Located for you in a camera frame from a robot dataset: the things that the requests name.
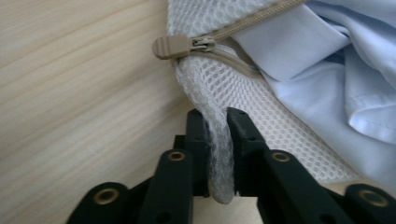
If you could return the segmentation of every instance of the zipper slider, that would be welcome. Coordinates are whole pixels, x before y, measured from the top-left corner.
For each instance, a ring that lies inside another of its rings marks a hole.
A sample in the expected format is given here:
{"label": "zipper slider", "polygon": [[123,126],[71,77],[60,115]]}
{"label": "zipper slider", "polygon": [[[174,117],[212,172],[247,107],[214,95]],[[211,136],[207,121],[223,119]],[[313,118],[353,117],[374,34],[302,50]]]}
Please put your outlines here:
{"label": "zipper slider", "polygon": [[193,50],[208,52],[214,49],[216,41],[211,36],[189,38],[186,35],[168,35],[154,41],[152,51],[159,59],[187,57]]}

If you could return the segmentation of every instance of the beige zipper tape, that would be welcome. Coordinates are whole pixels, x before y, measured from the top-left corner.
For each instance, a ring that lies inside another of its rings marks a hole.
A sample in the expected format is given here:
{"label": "beige zipper tape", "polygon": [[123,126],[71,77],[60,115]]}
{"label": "beige zipper tape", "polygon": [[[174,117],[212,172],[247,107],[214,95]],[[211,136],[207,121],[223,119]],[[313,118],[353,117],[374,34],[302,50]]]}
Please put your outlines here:
{"label": "beige zipper tape", "polygon": [[255,77],[260,72],[252,69],[247,63],[233,56],[232,54],[215,49],[216,40],[221,40],[260,21],[267,21],[271,18],[286,12],[302,4],[304,0],[282,0],[273,3],[245,18],[227,25],[221,29],[210,32],[199,37],[189,38],[186,35],[163,36],[154,41],[152,51],[159,59],[180,59],[190,55],[211,58],[223,63],[227,63],[238,72]]}
{"label": "beige zipper tape", "polygon": [[271,6],[260,9],[259,11],[250,14],[239,21],[235,21],[230,25],[224,26],[221,29],[212,31],[209,34],[202,36],[213,36],[216,40],[226,38],[254,24],[257,24],[258,22],[268,21],[281,13],[299,6],[305,1],[306,0],[282,0],[275,2]]}

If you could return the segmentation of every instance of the white mesh laundry bag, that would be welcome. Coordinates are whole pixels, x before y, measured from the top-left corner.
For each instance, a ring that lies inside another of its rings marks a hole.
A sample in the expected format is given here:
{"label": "white mesh laundry bag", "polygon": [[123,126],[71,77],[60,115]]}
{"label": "white mesh laundry bag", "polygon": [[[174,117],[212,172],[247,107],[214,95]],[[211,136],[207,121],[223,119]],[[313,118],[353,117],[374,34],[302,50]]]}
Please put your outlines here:
{"label": "white mesh laundry bag", "polygon": [[[262,9],[268,9],[264,14],[271,17],[279,8],[282,11],[301,3],[293,0],[168,0],[168,34],[197,37],[251,17]],[[222,45],[215,49],[236,55]],[[242,74],[243,69],[235,69],[212,56],[192,54],[173,60],[173,65],[184,91],[208,123],[212,144],[208,185],[216,201],[229,203],[233,197],[233,144],[226,121],[227,107],[246,111],[269,148],[295,155],[318,182],[344,182],[359,177],[275,98],[261,75],[247,76]]]}

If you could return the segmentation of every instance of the wooden surface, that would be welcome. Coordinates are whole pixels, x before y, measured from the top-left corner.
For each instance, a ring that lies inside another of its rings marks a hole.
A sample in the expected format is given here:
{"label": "wooden surface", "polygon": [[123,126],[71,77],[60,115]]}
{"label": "wooden surface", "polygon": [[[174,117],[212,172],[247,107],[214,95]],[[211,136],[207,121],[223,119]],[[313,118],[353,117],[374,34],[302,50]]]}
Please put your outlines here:
{"label": "wooden surface", "polygon": [[[0,0],[0,223],[65,223],[92,187],[131,188],[193,108],[151,54],[166,2]],[[196,198],[194,223],[261,223]]]}

